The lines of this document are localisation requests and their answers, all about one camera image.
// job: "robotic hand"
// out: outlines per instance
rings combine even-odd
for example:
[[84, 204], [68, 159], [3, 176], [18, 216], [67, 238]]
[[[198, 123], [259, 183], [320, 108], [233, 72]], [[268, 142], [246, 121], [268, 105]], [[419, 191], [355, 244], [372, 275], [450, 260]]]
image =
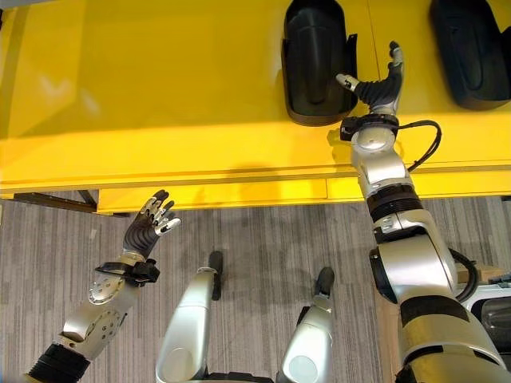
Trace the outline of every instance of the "robotic hand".
[[162, 235], [180, 225], [170, 210], [173, 201], [161, 207], [167, 198], [168, 193], [160, 190], [142, 207], [125, 233], [121, 256], [96, 268], [99, 275], [89, 300], [66, 319], [58, 340], [28, 373], [29, 381], [76, 382], [112, 340], [141, 287], [158, 278], [151, 250]]
[[350, 90], [369, 105], [371, 113], [395, 116], [398, 110], [399, 95], [403, 78], [403, 60], [401, 47], [397, 42], [390, 43], [389, 75], [383, 81], [362, 82], [349, 74], [338, 74], [335, 78], [344, 88]]
[[390, 55], [389, 76], [383, 81], [361, 82], [345, 74], [336, 78], [370, 109], [368, 115], [343, 120], [341, 139], [351, 142], [351, 162], [373, 219], [378, 246], [370, 252], [370, 264], [375, 284], [380, 294], [400, 305], [403, 369], [396, 382], [510, 382], [481, 323], [454, 297], [453, 256], [410, 178], [409, 172], [433, 154], [440, 134], [410, 168], [394, 150], [401, 128], [440, 128], [433, 121], [399, 126], [395, 114], [403, 61], [395, 42], [390, 43]]

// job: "black wire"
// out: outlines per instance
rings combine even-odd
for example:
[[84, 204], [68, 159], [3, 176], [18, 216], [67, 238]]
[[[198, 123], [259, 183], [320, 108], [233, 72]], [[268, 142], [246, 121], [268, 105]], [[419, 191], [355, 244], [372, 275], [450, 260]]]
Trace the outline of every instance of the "black wire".
[[465, 285], [463, 291], [456, 296], [459, 302], [464, 302], [470, 298], [473, 293], [476, 292], [477, 285], [479, 284], [479, 274], [477, 273], [476, 267], [472, 261], [466, 258], [462, 253], [459, 253], [453, 249], [449, 249], [450, 254], [453, 256], [454, 261], [461, 263], [469, 272], [469, 280]]
[[435, 153], [440, 146], [440, 140], [442, 139], [442, 130], [440, 129], [440, 125], [433, 120], [420, 120], [415, 122], [410, 122], [409, 124], [403, 125], [399, 127], [399, 130], [401, 129], [408, 129], [408, 128], [415, 128], [417, 126], [434, 126], [437, 129], [437, 135], [435, 136], [433, 143], [430, 145], [428, 150], [426, 150], [426, 153], [419, 158], [418, 160], [414, 161], [414, 163], [408, 168], [408, 172], [412, 172], [414, 169], [419, 167], [421, 164], [424, 163], [428, 158], [430, 158], [433, 153]]

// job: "robot finger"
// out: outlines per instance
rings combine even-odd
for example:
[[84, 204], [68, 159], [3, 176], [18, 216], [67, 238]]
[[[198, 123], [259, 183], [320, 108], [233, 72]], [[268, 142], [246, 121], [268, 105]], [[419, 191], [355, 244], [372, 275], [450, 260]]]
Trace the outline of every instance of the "robot finger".
[[158, 211], [156, 212], [156, 214], [154, 215], [154, 218], [153, 218], [153, 225], [154, 226], [157, 226], [158, 224], [160, 224], [161, 220], [164, 217], [168, 218], [168, 214], [169, 214], [170, 209], [172, 208], [172, 206], [174, 206], [174, 201], [170, 201], [165, 206], [163, 206], [161, 209], [158, 209]]
[[337, 82], [342, 85], [343, 88], [346, 88], [351, 92], [354, 92], [355, 88], [360, 83], [360, 81], [353, 76], [344, 73], [339, 73], [337, 76], [335, 76], [335, 80], [337, 80]]
[[170, 220], [163, 219], [162, 222], [155, 227], [154, 231], [156, 232], [156, 235], [162, 236], [179, 225], [181, 225], [181, 220], [179, 218], [172, 218]]
[[151, 205], [151, 207], [149, 208], [149, 216], [154, 217], [154, 215], [160, 209], [161, 204], [167, 199], [167, 197], [168, 193], [163, 189], [157, 191], [154, 194], [153, 198], [155, 198], [156, 201], [154, 201], [153, 205]]
[[157, 191], [151, 198], [147, 200], [144, 206], [141, 208], [140, 213], [142, 215], [154, 215], [156, 214], [158, 207], [168, 197], [168, 193], [161, 189]]

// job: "yellow tabletop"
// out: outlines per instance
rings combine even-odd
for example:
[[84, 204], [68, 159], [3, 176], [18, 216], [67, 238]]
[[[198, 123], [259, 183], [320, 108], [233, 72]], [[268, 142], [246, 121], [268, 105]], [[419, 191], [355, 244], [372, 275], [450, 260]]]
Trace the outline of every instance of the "yellow tabletop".
[[[275, 179], [347, 167], [294, 124], [280, 46], [288, 0], [46, 2], [4, 16], [2, 188]], [[365, 2], [344, 6], [376, 78]], [[362, 105], [357, 113], [364, 113]]]
[[[355, 170], [338, 125], [303, 127], [286, 113], [280, 44], [288, 3], [61, 0], [7, 10], [0, 190], [321, 179], [335, 199], [348, 198], [343, 179], [352, 183]], [[490, 3], [501, 29], [511, 25], [511, 4]], [[406, 60], [400, 121], [443, 127], [438, 152], [417, 173], [438, 185], [455, 172], [509, 175], [504, 185], [486, 177], [466, 192], [511, 192], [511, 104], [486, 112], [454, 104], [430, 0], [341, 4], [347, 32], [358, 34], [359, 77], [385, 77], [388, 43], [398, 41]], [[352, 115], [365, 113], [359, 103]], [[432, 128], [408, 129], [396, 149], [411, 164], [433, 137]]]

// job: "black foot-shaped object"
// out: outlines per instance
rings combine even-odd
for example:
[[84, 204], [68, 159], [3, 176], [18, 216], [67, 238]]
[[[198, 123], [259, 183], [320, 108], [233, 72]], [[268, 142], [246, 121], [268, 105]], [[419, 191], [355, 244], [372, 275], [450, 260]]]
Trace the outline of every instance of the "black foot-shaped object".
[[224, 255], [220, 251], [213, 251], [209, 255], [208, 267], [216, 270], [211, 299], [213, 301], [218, 301], [222, 296], [222, 272], [224, 271]]
[[322, 294], [330, 297], [330, 290], [334, 284], [335, 274], [331, 267], [324, 267], [318, 275], [315, 284], [315, 294]]

